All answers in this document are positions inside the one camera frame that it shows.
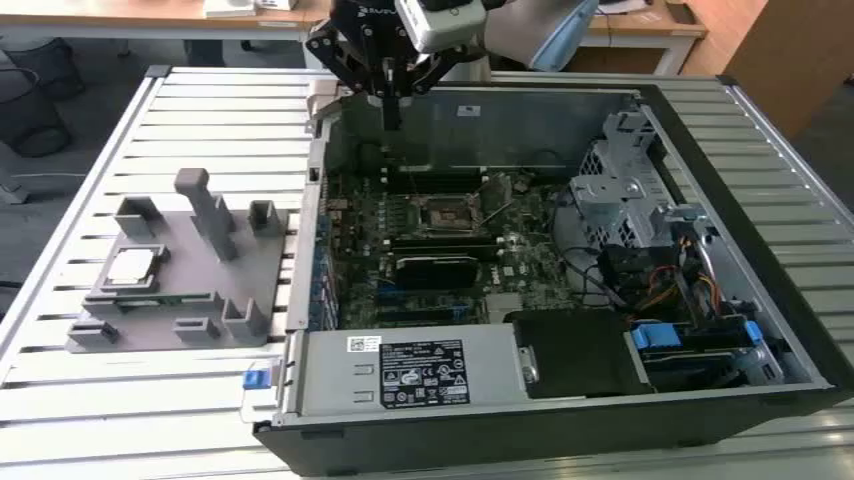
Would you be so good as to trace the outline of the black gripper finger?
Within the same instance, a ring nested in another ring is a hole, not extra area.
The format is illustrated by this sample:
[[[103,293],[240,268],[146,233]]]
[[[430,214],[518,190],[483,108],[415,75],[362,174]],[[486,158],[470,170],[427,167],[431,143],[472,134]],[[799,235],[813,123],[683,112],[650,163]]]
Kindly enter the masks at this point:
[[[459,64],[482,58],[479,47],[452,47],[428,54],[423,60],[415,55],[395,57],[392,61],[392,129],[402,127],[403,99],[426,94]]]
[[[383,31],[371,23],[348,23],[339,28],[326,20],[312,30],[306,46],[323,66],[354,93],[364,93],[380,110],[382,127],[394,129],[394,90],[388,73],[394,57],[383,55]]]

